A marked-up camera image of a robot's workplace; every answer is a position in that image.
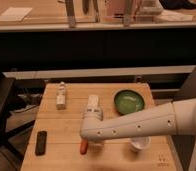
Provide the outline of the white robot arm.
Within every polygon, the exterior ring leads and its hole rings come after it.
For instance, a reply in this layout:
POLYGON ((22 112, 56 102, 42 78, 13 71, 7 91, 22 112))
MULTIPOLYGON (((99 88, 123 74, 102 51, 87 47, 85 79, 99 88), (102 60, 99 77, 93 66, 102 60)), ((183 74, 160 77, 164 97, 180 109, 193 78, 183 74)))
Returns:
MULTIPOLYGON (((88 107, 80 128, 80 136, 88 141, 160 135, 196 136, 196 98, 107 120, 99 107, 88 107)), ((196 140, 188 171, 196 171, 196 140)))

